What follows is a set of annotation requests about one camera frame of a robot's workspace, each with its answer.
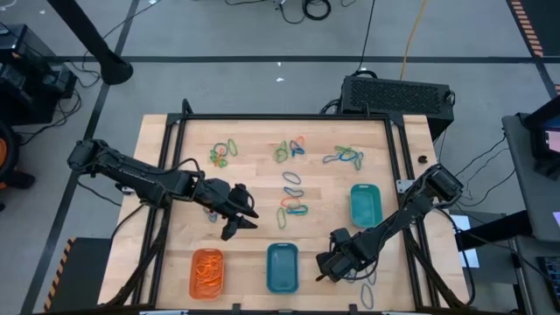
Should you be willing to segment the black equipment cart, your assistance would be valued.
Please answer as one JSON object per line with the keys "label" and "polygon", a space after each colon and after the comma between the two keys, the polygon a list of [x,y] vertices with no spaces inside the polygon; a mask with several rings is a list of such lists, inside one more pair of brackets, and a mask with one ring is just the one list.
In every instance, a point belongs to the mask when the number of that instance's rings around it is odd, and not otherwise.
{"label": "black equipment cart", "polygon": [[11,126],[49,123],[73,95],[76,75],[25,24],[0,23],[0,119]]}

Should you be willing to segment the green plastic basket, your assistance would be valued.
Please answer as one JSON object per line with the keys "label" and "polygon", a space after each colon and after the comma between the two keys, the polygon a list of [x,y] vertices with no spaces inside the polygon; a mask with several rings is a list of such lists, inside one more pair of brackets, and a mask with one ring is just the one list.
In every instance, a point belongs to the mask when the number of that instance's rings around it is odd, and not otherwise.
{"label": "green plastic basket", "polygon": [[350,207],[351,221],[358,228],[373,228],[383,220],[381,191],[376,185],[354,185]]}

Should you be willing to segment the black orange wheeled machine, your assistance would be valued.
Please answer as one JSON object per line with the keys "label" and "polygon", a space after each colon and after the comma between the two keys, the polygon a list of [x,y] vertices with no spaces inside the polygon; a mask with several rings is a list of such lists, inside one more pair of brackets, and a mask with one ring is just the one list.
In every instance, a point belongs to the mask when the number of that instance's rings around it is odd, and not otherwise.
{"label": "black orange wheeled machine", "polygon": [[35,182],[34,176],[17,169],[20,140],[21,136],[0,120],[0,190],[6,187],[29,189]]}

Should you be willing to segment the black mat yellow striped edge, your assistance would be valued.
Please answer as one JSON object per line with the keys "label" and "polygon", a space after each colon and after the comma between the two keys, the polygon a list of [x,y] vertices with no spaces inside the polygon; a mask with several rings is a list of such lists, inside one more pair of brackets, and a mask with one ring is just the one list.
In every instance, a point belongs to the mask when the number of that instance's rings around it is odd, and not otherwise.
{"label": "black mat yellow striped edge", "polygon": [[47,293],[43,311],[66,312],[95,308],[109,251],[109,239],[68,239]]}

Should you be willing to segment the black perforated computer case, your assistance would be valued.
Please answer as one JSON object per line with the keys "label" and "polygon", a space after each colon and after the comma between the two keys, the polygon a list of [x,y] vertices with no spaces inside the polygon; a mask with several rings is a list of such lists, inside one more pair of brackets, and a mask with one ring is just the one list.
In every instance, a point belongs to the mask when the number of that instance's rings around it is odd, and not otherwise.
{"label": "black perforated computer case", "polygon": [[338,112],[425,116],[435,140],[454,121],[454,104],[455,94],[448,85],[347,76]]}

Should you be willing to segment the black mat orange striped edge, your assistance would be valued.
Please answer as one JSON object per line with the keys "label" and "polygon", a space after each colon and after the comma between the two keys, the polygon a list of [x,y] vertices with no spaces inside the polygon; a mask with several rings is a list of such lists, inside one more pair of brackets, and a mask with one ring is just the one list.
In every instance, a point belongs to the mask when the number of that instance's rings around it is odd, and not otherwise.
{"label": "black mat orange striped edge", "polygon": [[537,57],[560,58],[560,0],[507,0]]}

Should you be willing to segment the orange plastic basket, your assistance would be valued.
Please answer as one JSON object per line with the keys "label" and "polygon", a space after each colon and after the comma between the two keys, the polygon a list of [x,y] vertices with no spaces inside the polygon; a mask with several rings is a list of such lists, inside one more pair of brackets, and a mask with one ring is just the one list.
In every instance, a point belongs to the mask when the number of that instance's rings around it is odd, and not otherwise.
{"label": "orange plastic basket", "polygon": [[[197,290],[195,288],[195,277],[196,277],[196,263],[198,258],[202,255],[222,255],[223,256],[223,268],[221,269],[222,279],[221,279],[221,286],[216,287],[214,290]],[[196,250],[192,255],[191,261],[191,272],[190,272],[190,280],[189,280],[189,295],[193,299],[197,300],[213,300],[216,299],[222,292],[222,287],[224,284],[225,279],[225,258],[223,253],[214,248],[202,248]]]}

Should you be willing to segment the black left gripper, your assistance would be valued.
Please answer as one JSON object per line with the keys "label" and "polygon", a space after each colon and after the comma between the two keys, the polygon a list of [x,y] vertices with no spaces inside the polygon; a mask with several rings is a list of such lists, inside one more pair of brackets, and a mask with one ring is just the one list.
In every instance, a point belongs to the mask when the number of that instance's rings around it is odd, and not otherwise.
{"label": "black left gripper", "polygon": [[196,188],[194,201],[225,217],[231,217],[222,229],[220,238],[223,241],[231,239],[238,229],[257,228],[255,223],[244,217],[235,217],[237,214],[245,214],[252,218],[259,218],[255,210],[255,200],[244,184],[235,184],[234,188],[231,188],[224,180],[205,179]]}

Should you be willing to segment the grey-blue rubber band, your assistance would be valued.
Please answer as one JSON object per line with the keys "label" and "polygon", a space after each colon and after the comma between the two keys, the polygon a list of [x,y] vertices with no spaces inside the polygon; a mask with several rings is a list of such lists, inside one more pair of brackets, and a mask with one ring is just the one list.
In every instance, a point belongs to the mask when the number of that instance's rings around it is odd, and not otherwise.
{"label": "grey-blue rubber band", "polygon": [[372,288],[367,283],[364,283],[360,288],[360,301],[367,310],[372,310],[375,306]]}

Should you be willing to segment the grey desk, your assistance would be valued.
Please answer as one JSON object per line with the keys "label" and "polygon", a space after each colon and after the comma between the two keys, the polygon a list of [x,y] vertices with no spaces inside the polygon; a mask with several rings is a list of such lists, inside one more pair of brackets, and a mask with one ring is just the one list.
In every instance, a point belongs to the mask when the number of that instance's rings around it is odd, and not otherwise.
{"label": "grey desk", "polygon": [[517,115],[501,118],[528,220],[536,239],[560,242],[560,179],[546,178],[534,170],[530,132]]}
{"label": "grey desk", "polygon": [[538,270],[538,257],[560,257],[560,242],[539,241],[518,236],[514,239],[517,253],[521,255],[521,273],[526,293],[525,305],[528,315],[560,315],[553,304],[545,278],[529,266]]}

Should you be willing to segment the black keyboard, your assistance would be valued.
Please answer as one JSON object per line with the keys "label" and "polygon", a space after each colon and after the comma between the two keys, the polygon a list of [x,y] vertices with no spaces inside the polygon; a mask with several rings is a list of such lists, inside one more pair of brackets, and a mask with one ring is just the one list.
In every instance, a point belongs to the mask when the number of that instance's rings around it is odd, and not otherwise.
{"label": "black keyboard", "polygon": [[536,260],[547,276],[546,284],[552,303],[560,312],[560,256],[538,256]]}

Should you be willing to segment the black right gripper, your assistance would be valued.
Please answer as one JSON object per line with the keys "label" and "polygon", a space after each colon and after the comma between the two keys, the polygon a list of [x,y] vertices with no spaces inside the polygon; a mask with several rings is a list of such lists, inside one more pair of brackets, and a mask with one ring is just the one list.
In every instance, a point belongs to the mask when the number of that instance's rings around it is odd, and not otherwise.
{"label": "black right gripper", "polygon": [[337,283],[340,279],[348,278],[351,270],[364,270],[373,263],[373,250],[368,244],[368,238],[373,229],[366,228],[353,236],[345,228],[335,229],[329,236],[329,250],[316,255],[319,276],[315,281],[328,277]]}

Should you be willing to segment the black pole stand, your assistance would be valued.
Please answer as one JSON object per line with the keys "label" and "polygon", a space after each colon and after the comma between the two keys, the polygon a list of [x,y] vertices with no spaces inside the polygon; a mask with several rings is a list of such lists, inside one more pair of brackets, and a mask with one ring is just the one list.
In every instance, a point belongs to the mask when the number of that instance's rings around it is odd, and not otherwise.
{"label": "black pole stand", "polygon": [[133,74],[130,63],[117,56],[75,0],[46,0],[101,67],[101,79],[107,85],[127,81]]}

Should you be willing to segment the blue plastic basket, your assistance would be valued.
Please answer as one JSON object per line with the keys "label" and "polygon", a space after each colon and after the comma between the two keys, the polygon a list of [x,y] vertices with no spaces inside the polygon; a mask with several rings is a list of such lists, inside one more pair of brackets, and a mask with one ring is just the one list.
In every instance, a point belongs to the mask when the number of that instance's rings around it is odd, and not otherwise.
{"label": "blue plastic basket", "polygon": [[293,243],[273,243],[267,249],[266,285],[271,293],[298,290],[298,248]]}

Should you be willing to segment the black monitor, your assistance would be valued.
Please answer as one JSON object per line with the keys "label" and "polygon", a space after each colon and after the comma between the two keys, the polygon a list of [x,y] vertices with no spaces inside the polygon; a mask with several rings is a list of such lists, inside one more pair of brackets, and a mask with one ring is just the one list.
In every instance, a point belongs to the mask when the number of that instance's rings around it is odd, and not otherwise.
{"label": "black monitor", "polygon": [[521,119],[529,131],[534,170],[552,180],[560,179],[560,95]]}

